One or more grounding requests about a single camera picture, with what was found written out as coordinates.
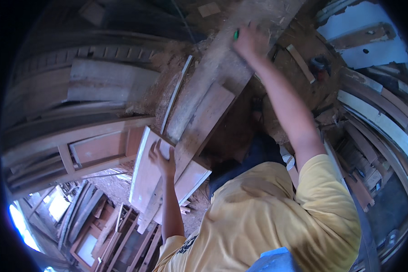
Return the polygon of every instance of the white paint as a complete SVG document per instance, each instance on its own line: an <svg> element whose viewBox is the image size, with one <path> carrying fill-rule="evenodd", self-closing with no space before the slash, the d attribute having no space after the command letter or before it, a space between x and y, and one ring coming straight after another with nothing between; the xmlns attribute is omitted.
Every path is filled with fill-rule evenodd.
<svg viewBox="0 0 408 272"><path fill-rule="evenodd" d="M327 40L334 39L344 33L352 32L377 23L389 23L393 26L397 36L390 41L365 44L354 48L341 50L343 60L354 69L370 67L372 65L408 62L406 45L398 35L398 29L379 4L367 1L356 6L349 6L344 13L331 16L327 23L317 31Z"/></svg>

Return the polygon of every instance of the wood scrap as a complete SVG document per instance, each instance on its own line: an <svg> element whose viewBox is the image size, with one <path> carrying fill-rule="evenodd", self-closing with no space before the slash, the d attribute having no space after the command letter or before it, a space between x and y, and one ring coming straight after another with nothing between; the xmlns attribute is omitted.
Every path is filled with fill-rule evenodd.
<svg viewBox="0 0 408 272"><path fill-rule="evenodd" d="M158 72L121 63L75 59L68 101L142 101Z"/></svg>
<svg viewBox="0 0 408 272"><path fill-rule="evenodd" d="M168 108L166 109L165 117L163 118L162 127L160 129L160 134L163 134L163 131L165 130L166 122L168 121L169 114L171 113L171 108L174 105L175 99L177 98L178 90L180 89L181 83L183 82L183 78L185 77L185 73L187 69L189 68L190 63L192 62L192 58L193 57L189 55L185 63L185 66L183 67L183 70L181 70L180 77L177 80L177 84L175 85L174 92L171 95L171 100L169 100Z"/></svg>
<svg viewBox="0 0 408 272"><path fill-rule="evenodd" d="M308 79L310 84L315 82L316 78L310 72L308 65L305 63L304 59L301 57L301 55L296 50L296 48L292 44L290 44L289 46L287 46L287 51L290 53L290 55L294 58L296 63L299 65L299 67L301 68L302 72L304 73L305 77Z"/></svg>

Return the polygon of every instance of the blue cloth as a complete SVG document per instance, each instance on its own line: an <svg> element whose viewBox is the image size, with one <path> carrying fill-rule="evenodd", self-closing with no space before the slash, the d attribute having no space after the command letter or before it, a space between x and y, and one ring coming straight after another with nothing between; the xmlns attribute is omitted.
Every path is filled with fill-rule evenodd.
<svg viewBox="0 0 408 272"><path fill-rule="evenodd" d="M246 272L302 272L287 247L261 253Z"/></svg>

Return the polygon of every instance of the left hand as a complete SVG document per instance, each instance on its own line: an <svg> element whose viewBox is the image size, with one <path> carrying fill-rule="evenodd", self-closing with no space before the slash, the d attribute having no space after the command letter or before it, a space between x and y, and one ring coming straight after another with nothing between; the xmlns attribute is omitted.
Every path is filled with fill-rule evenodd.
<svg viewBox="0 0 408 272"><path fill-rule="evenodd" d="M148 152L148 158L150 161L157 165L160 173L162 174L163 179L166 181L169 178L174 180L175 176L175 160L174 160L174 148L169 148L169 160L165 159L165 157L160 152L160 143L161 139L154 142Z"/></svg>

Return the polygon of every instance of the sleeve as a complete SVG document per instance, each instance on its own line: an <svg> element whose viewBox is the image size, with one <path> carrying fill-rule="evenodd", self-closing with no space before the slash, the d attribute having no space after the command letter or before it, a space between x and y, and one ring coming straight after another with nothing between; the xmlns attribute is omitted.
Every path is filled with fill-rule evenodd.
<svg viewBox="0 0 408 272"><path fill-rule="evenodd" d="M327 233L328 242L358 254L361 227L354 201L337 180L328 155L308 160L299 173L296 202Z"/></svg>
<svg viewBox="0 0 408 272"><path fill-rule="evenodd" d="M153 272L165 271L166 264L171 260L175 253L177 253L180 247L182 247L185 241L186 237L184 236L168 237L166 242L160 246L159 260L157 261Z"/></svg>

